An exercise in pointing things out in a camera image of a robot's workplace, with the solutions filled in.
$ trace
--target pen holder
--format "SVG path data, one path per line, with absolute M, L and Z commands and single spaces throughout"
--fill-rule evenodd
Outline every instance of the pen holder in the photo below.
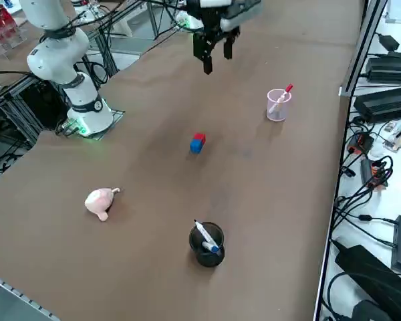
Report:
M 217 224 L 204 222 L 202 225 L 209 235 L 211 235 L 211 237 L 214 239 L 215 243 L 217 243 L 220 251 L 218 253 L 212 253 L 205 249 L 202 245 L 202 242 L 204 242 L 205 239 L 196 227 L 193 227 L 190 231 L 188 242 L 190 243 L 190 247 L 192 248 L 199 264 L 205 266 L 206 268 L 215 268 L 221 262 L 223 262 L 225 258 L 225 235 L 223 230 Z

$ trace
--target metal frame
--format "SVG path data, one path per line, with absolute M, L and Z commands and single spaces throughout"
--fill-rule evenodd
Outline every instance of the metal frame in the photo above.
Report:
M 51 319 L 53 321 L 59 321 L 59 318 L 57 318 L 57 316 L 55 316 L 53 313 L 51 313 L 50 311 L 46 310 L 45 308 L 43 308 L 39 304 L 35 303 L 33 300 L 30 300 L 24 293 L 16 290 L 14 287 L 10 286 L 9 284 L 4 282 L 3 280 L 0 280 L 0 288 L 8 291 L 11 294 L 13 294 L 17 298 L 19 298 L 22 301 L 24 301 L 26 304 L 29 304 L 31 307 L 33 307 L 37 311 L 41 312 L 44 316 L 47 316 L 49 319 Z
M 354 93 L 362 66 L 367 58 L 368 49 L 373 40 L 387 0 L 370 0 L 367 13 L 361 26 L 355 52 L 343 80 L 341 96 L 351 97 Z

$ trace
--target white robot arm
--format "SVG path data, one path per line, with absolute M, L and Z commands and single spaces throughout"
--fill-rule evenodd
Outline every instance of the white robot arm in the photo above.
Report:
M 63 88 L 72 103 L 68 118 L 77 123 L 79 134 L 89 136 L 106 130 L 113 114 L 100 97 L 89 75 L 76 72 L 74 64 L 89 48 L 89 39 L 80 28 L 68 28 L 69 19 L 59 0 L 20 0 L 28 21 L 45 30 L 46 39 L 28 55 L 30 70 Z
M 68 118 L 76 122 L 79 134 L 89 136 L 113 123 L 112 111 L 100 97 L 89 75 L 74 70 L 86 54 L 89 39 L 70 25 L 60 0 L 19 0 L 28 21 L 45 31 L 45 40 L 28 55 L 31 71 L 63 88 L 71 101 Z M 88 0 L 72 0 L 89 6 Z M 202 30 L 193 37 L 194 55 L 203 61 L 204 71 L 213 70 L 211 52 L 216 43 L 225 42 L 225 57 L 232 58 L 232 44 L 240 34 L 239 26 L 261 9 L 261 0 L 186 0 L 181 8 L 202 21 Z

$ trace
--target marker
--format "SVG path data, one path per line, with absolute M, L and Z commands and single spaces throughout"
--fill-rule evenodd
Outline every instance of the marker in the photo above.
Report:
M 200 234 L 202 234 L 205 241 L 207 241 L 207 243 L 216 245 L 214 239 L 211 237 L 211 235 L 209 235 L 209 233 L 206 231 L 206 229 L 203 227 L 202 224 L 200 224 L 197 220 L 194 220 L 194 224 L 196 225 L 196 228 L 198 229 Z
M 220 250 L 218 246 L 215 246 L 214 244 L 211 243 L 207 243 L 205 241 L 202 242 L 202 246 L 212 253 L 218 253 Z

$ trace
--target power supply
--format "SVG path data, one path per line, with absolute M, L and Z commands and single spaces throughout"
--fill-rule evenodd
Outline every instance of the power supply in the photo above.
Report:
M 369 82 L 401 84 L 401 58 L 370 58 L 366 77 Z
M 367 122 L 386 122 L 401 118 L 401 88 L 359 95 L 355 109 Z

